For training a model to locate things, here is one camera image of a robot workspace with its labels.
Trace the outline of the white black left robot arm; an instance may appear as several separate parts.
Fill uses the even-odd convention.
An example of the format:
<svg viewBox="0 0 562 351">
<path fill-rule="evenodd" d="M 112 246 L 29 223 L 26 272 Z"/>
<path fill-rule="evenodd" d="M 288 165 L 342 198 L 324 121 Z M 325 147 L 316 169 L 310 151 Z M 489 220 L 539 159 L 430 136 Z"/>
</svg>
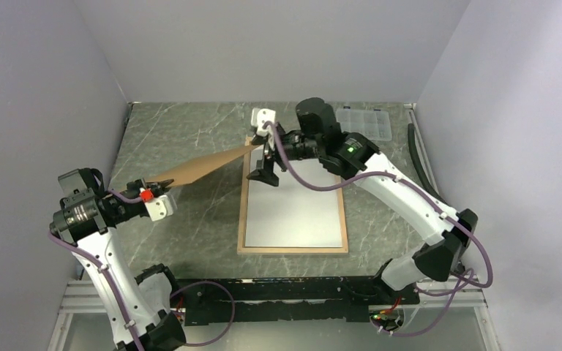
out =
<svg viewBox="0 0 562 351">
<path fill-rule="evenodd" d="M 83 266 L 110 321 L 116 350 L 176 350 L 186 343 L 171 310 L 180 286 L 168 266 L 156 264 L 134 276 L 122 251 L 118 224 L 135 217 L 153 222 L 176 209 L 169 196 L 171 179 L 138 179 L 118 192 L 106 189 L 95 168 L 58 177 L 64 193 L 49 225 L 50 239 Z"/>
</svg>

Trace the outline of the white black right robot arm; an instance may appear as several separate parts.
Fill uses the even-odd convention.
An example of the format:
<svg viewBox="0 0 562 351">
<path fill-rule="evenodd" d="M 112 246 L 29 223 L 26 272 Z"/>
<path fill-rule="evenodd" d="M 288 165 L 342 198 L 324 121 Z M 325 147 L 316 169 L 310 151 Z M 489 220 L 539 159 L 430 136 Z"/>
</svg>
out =
<svg viewBox="0 0 562 351">
<path fill-rule="evenodd" d="M 286 131 L 276 113 L 266 108 L 251 112 L 252 144 L 262 146 L 262 157 L 247 175 L 250 181 L 278 186 L 276 165 L 289 171 L 301 185 L 315 191 L 337 190 L 355 184 L 398 213 L 421 236 L 414 252 L 384 263 L 376 273 L 373 293 L 381 303 L 391 303 L 402 289 L 429 278 L 446 281 L 468 248 L 477 216 L 458 211 L 423 190 L 398 170 L 368 137 L 343 130 L 334 108 L 319 97 L 300 101 L 296 108 L 299 128 Z M 341 183 L 316 186 L 298 176 L 292 161 L 314 159 Z"/>
</svg>

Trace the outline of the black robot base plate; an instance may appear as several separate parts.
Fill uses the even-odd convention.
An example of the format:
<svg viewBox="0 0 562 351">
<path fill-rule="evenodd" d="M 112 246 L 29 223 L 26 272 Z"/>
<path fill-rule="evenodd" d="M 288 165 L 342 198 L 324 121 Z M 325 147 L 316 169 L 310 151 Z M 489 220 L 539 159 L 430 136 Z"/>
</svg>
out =
<svg viewBox="0 0 562 351">
<path fill-rule="evenodd" d="M 177 279 L 170 298 L 188 326 L 227 322 L 344 320 L 419 303 L 412 286 L 385 291 L 371 276 Z"/>
</svg>

